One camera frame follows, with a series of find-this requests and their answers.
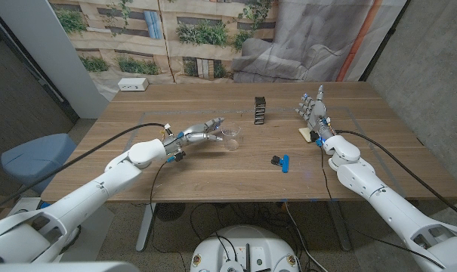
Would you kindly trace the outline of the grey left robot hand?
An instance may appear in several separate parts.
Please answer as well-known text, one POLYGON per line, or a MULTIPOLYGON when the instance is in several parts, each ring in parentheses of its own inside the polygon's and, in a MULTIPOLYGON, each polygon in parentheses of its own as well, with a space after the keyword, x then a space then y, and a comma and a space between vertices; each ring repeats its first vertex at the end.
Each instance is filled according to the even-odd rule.
POLYGON ((169 137, 163 142, 166 154, 176 153, 182 147, 201 141, 222 141, 221 137, 215 136, 211 132, 217 130, 223 121, 224 117, 210 119, 205 123, 186 128, 175 137, 169 137))

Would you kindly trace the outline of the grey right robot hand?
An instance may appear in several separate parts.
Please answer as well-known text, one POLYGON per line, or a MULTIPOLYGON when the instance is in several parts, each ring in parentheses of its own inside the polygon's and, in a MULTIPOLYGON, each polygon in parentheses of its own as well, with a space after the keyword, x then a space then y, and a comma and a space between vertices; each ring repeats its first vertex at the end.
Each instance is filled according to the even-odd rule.
POLYGON ((306 128, 299 129, 307 142, 317 142, 317 145, 321 146, 327 139, 336 135, 330 126, 330 118, 326 115, 326 106, 323 103, 323 85, 319 87, 315 99, 307 94, 302 96, 299 108, 296 108, 295 112, 307 123, 306 128))

